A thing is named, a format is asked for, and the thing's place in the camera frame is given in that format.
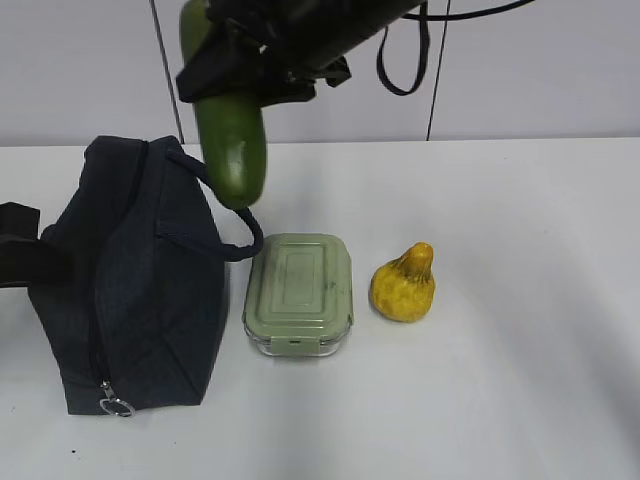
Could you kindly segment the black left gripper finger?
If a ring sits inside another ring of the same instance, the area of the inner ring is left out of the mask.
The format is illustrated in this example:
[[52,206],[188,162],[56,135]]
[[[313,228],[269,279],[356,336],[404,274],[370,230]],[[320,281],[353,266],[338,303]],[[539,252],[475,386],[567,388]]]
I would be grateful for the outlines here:
[[1,287],[66,282],[73,260],[38,237],[40,211],[15,202],[1,205]]

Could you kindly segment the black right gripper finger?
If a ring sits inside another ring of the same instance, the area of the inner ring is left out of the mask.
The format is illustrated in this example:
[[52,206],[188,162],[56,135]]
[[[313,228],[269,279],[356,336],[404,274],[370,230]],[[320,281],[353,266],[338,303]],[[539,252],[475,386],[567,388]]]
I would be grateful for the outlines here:
[[176,86],[182,102],[229,94],[260,99],[264,30],[240,22],[187,22],[179,32],[184,66]]

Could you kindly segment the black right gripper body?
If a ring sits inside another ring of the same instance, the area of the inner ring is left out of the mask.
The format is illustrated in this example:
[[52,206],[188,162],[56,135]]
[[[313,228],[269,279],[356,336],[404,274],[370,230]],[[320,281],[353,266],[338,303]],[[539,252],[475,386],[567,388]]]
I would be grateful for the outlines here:
[[308,102],[318,80],[335,88],[351,78],[341,30],[331,17],[241,14],[234,22],[258,49],[252,90],[262,107]]

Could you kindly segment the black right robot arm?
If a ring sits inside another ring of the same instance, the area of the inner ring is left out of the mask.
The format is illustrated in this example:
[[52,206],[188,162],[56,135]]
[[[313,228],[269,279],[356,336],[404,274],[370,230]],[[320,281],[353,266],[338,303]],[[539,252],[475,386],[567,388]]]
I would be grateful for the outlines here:
[[179,98],[196,103],[248,93],[261,107],[302,103],[315,83],[351,77],[346,54],[424,1],[208,1],[205,38],[177,76]]

